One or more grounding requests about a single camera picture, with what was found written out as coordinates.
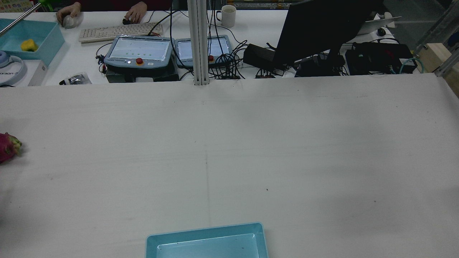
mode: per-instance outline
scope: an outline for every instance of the dragon fruit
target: dragon fruit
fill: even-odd
[[[0,134],[0,164],[19,154],[22,143],[13,135]]]

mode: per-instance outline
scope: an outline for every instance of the yellow sponge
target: yellow sponge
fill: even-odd
[[[29,51],[29,52],[35,52],[37,51],[38,46],[35,44],[33,39],[28,39],[22,42],[21,44],[21,50],[22,51]]]

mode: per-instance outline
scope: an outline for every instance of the keyboard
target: keyboard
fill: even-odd
[[[150,32],[151,28],[153,28],[153,26],[155,26],[156,24],[157,22],[148,22],[113,27],[82,29],[78,41],[82,44],[90,42],[110,41],[114,40],[116,36],[121,34],[144,36],[147,35]],[[162,25],[159,24],[158,26],[156,26],[153,32],[161,34]]]

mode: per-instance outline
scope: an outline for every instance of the touchscreen display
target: touchscreen display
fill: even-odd
[[[170,41],[119,38],[109,57],[164,61]]]
[[[230,53],[230,48],[228,47],[228,44],[226,43],[225,38],[219,38],[220,43],[218,43],[218,39],[214,38],[210,41],[210,45],[207,46],[209,51],[209,55],[218,57],[221,56],[222,54],[229,54]],[[192,59],[193,56],[191,54],[191,41],[190,40],[185,40],[185,41],[179,41],[178,42],[178,49],[179,49],[179,56],[181,60],[188,60]]]

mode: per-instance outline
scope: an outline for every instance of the person's hand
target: person's hand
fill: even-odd
[[[64,17],[67,16],[67,15],[70,15],[70,17],[75,17],[77,16],[79,13],[81,12],[81,4],[78,3],[78,2],[75,2],[73,5],[71,6],[66,6],[62,9],[60,9],[59,11],[56,12],[56,18],[57,18],[57,21],[62,25],[62,21],[64,20]]]
[[[130,20],[131,23],[139,23],[143,16],[146,14],[146,3],[144,2],[138,2],[136,5],[131,7],[131,10],[129,10],[126,15],[124,16],[124,19]]]

